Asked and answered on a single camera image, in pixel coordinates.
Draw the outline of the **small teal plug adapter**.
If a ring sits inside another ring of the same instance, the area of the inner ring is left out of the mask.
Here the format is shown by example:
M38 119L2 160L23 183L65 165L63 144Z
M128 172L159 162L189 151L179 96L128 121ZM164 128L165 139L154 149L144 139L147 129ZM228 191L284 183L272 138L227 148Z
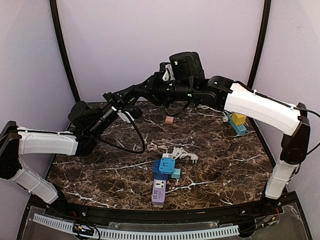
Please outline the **small teal plug adapter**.
M175 168L173 173L171 174L172 179L180 179L181 177L181 169L180 168Z

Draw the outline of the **teal power strip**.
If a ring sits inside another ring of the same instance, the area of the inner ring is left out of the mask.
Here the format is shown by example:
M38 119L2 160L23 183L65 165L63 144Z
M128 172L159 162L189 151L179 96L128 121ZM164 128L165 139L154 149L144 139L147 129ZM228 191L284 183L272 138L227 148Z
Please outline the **teal power strip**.
M235 130L236 134L239 136L243 136L246 134L247 132L247 128L245 127L244 124L240 124L240 125L236 125L234 123L234 121L232 120L232 116L231 114L227 115L228 121L231 124L231 126L233 127L233 129Z

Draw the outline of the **yellow cube socket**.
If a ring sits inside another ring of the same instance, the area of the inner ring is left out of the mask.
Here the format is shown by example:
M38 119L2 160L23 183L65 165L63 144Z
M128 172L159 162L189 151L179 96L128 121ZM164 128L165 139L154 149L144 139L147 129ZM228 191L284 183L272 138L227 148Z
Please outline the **yellow cube socket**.
M232 114L232 117L231 117L233 123L236 125L236 126L239 126L239 125L244 125L245 122L246 122L246 119L247 119L247 116L246 115L243 115L243 114L240 114L240 113L236 113L234 112Z

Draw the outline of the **pink charger cube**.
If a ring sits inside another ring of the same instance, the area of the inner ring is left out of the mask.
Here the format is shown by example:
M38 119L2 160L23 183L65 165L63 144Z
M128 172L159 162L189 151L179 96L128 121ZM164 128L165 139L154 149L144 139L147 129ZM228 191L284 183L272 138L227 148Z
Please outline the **pink charger cube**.
M166 116L164 123L168 125L172 125L174 123L174 119L175 118L173 116Z

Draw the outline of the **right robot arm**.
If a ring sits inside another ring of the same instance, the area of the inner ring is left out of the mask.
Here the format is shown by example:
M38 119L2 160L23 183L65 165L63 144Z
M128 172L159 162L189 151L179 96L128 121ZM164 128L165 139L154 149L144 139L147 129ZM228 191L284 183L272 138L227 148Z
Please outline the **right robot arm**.
M115 93L122 105L143 97L155 105L168 107L175 101L205 105L217 111L238 113L268 124L281 132L281 153L268 180L264 195L278 199L294 170L306 159L311 127L306 106L289 104L240 81L222 76L205 77L200 56L187 51L169 57L143 83Z

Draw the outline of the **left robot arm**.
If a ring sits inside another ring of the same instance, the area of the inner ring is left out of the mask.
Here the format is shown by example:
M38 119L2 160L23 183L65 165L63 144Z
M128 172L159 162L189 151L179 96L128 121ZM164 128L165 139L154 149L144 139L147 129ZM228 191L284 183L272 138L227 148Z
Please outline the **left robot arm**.
M124 105L113 102L106 94L108 103L103 108L90 108L85 101L77 102L68 119L74 125L73 131L45 131L17 126L8 121L0 134L0 177L12 180L27 192L38 196L47 204L52 204L63 195L50 182L30 169L20 156L28 154L60 154L66 156L87 156L101 134L114 120L121 118L129 123L131 115Z

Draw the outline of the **purple power strip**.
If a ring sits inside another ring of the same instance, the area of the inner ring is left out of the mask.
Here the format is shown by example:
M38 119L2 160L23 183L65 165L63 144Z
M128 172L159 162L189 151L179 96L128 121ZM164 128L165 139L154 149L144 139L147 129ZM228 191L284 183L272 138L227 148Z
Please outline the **purple power strip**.
M154 205L163 205L166 198L166 180L154 179L151 200Z

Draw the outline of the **blue adapter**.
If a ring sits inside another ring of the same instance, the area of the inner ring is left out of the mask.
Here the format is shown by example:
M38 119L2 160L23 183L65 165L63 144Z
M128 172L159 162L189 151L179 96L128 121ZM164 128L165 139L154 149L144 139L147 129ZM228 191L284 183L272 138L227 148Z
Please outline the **blue adapter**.
M173 158L161 158L159 163L159 172L171 175L175 169L176 160Z

